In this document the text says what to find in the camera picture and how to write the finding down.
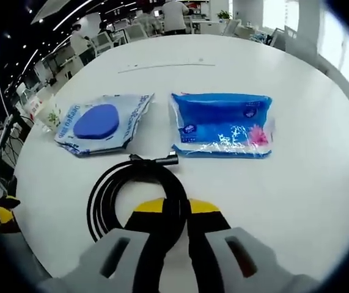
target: sponge package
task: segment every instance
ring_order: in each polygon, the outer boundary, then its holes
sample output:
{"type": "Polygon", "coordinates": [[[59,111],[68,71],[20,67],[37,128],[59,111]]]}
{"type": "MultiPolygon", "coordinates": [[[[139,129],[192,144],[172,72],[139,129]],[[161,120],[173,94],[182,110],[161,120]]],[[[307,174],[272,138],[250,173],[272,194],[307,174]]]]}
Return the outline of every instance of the sponge package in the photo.
{"type": "Polygon", "coordinates": [[[172,147],[186,156],[265,157],[274,128],[271,103],[258,95],[172,94],[172,147]]]}
{"type": "Polygon", "coordinates": [[[124,149],[152,98],[153,94],[105,95],[87,104],[74,104],[54,139],[77,156],[124,149]]]}

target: table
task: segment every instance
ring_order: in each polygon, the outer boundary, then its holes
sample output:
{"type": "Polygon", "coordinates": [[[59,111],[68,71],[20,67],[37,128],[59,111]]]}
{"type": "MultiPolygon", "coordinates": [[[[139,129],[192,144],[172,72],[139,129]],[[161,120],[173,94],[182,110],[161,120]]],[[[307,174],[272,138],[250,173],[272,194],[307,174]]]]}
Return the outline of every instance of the table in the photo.
{"type": "MultiPolygon", "coordinates": [[[[182,157],[173,171],[190,198],[217,205],[231,226],[271,247],[287,270],[326,278],[349,249],[349,100],[341,89],[310,65],[269,46],[215,35],[177,35],[106,51],[54,99],[67,110],[103,94],[152,92],[155,100],[128,154],[168,154],[171,92],[273,98],[276,132],[269,158],[182,157]]],[[[93,244],[86,223],[90,191],[105,170],[128,154],[78,159],[57,146],[53,134],[33,127],[15,170],[21,200],[15,217],[52,276],[74,269],[93,244]]],[[[124,225],[138,204],[162,196],[160,186],[129,184],[117,202],[120,222],[124,225]]],[[[163,292],[197,292],[185,234],[165,263],[163,292]]]]}

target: gray gripper finger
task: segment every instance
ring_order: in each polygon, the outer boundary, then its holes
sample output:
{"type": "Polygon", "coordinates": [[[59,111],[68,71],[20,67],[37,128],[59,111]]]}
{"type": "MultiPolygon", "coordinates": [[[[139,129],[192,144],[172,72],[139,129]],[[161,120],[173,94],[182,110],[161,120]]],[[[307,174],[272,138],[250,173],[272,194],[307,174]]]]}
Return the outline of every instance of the gray gripper finger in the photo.
{"type": "Polygon", "coordinates": [[[221,271],[225,293],[308,293],[318,285],[283,269],[270,247],[241,228],[206,234],[221,271]]]}
{"type": "Polygon", "coordinates": [[[132,293],[139,258],[149,236],[113,229],[81,256],[74,271],[61,279],[45,281],[39,288],[54,293],[132,293]]]}

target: pink flower print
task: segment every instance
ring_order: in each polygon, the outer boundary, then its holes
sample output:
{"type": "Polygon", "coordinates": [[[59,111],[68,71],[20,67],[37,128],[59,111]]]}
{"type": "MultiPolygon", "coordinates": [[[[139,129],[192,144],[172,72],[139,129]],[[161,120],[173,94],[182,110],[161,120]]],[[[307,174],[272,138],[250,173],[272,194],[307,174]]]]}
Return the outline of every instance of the pink flower print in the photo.
{"type": "Polygon", "coordinates": [[[266,135],[261,127],[258,125],[254,125],[253,127],[250,127],[250,143],[253,145],[267,145],[268,139],[266,138],[266,135]]]}

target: blue oval sponge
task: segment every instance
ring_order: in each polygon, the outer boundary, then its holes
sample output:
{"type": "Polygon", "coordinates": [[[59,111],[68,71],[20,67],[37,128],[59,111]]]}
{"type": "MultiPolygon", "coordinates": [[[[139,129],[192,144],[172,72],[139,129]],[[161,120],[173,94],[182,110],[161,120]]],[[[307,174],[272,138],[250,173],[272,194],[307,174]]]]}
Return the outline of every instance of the blue oval sponge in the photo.
{"type": "Polygon", "coordinates": [[[113,105],[98,105],[88,110],[74,125],[79,139],[104,139],[119,127],[119,113],[113,105]]]}

